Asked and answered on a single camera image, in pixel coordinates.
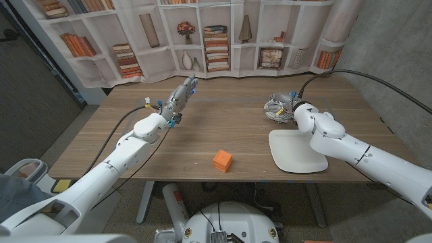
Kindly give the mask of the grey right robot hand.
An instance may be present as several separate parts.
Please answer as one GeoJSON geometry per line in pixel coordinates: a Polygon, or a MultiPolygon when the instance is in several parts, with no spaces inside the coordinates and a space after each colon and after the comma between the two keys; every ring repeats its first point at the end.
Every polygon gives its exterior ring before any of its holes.
{"type": "Polygon", "coordinates": [[[296,95],[291,93],[277,92],[271,95],[269,110],[280,115],[292,114],[294,105],[301,102],[296,95]]]}

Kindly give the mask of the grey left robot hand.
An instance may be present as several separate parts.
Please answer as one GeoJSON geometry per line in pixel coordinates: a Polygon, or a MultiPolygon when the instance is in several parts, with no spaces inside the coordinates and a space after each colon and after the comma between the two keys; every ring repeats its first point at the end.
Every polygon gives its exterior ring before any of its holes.
{"type": "Polygon", "coordinates": [[[195,74],[188,76],[185,81],[170,94],[159,114],[167,121],[172,120],[186,107],[188,99],[195,93],[196,84],[197,79],[195,74]]]}

